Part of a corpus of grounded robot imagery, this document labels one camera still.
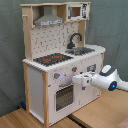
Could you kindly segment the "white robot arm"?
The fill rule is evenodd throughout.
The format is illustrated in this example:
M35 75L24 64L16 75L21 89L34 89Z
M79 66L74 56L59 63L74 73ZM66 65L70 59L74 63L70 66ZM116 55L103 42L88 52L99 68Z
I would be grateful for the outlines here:
M99 73L92 71L72 77L72 81L82 87L96 86L100 89L113 91L120 89L128 91L128 82L123 81L116 68L111 65L104 66Z

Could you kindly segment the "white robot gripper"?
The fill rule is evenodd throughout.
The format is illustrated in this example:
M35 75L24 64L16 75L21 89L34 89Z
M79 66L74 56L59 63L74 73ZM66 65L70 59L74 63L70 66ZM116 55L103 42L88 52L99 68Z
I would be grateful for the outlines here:
M92 85L92 78L95 75L95 72L85 72L82 74L77 74L72 77L72 81L78 85L82 86L82 89L85 89L88 86Z

